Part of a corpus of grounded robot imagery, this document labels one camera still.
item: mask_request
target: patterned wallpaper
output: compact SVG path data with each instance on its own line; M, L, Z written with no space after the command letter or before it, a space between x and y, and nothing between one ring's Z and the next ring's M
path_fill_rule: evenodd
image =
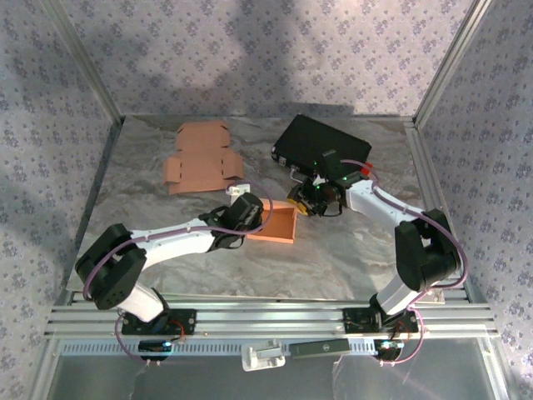
M473 281L533 397L533 2L494 1L423 133Z
M0 2L0 398L25 398L110 120L32 0Z
M413 115L471 0L63 2L123 114Z

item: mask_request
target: gray marble table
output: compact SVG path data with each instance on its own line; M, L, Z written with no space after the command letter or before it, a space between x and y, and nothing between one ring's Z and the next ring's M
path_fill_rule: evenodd
M284 199L294 182L288 169L272 161L270 150L291 119L225 120L232 133L231 147L244 157L247 178L261 183L274 199ZM421 206L416 172L400 121L321 120L370 142L369 161L380 174L381 186L399 199ZM129 229L162 228L229 203L222 191L170 196L162 185L162 162L173 153L177 128L186 121L191 119L127 117L80 255L110 224L123 223ZM239 250L168 260L146 270L141 282L162 293L364 301L391 279L395 268L392 234L355 212L337 218L301 215L292 245L247 240ZM67 287L82 289L76 273Z

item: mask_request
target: orange cardboard box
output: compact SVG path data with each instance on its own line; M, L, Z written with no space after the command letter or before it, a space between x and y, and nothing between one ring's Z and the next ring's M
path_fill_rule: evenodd
M177 152L163 163L170 194L220 190L244 178L242 157L227 147L225 122L187 122L177 131Z
M270 210L270 204L266 199L262 199L262 201L264 207L262 218L265 221ZM298 211L289 202L274 200L273 204L274 213L269 223L260 232L247 235L247 238L293 244L294 237L296 236L296 218Z

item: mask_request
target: red clip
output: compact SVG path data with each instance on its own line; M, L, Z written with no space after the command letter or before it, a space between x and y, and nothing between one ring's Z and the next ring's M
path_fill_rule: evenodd
M367 175L368 177L370 177L370 171L374 168L374 164L372 164L371 162L365 162L365 165L368 166L368 169L363 168L363 169L361 170L361 173L362 173L363 175Z

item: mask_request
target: red wire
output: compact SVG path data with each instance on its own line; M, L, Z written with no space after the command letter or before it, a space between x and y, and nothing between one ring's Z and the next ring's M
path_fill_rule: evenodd
M407 326L402 322L402 321L398 321L396 323L397 326L400 326L402 328L404 328L404 330L406 331L407 333L407 340L411 340L411 332L409 331L409 329L407 328Z
M185 337L185 328L183 327L182 323L179 322L179 321L174 321L173 319L169 320L168 323L171 323L171 324L174 324L174 325L177 325L178 327L180 327L180 339L181 338L184 338Z

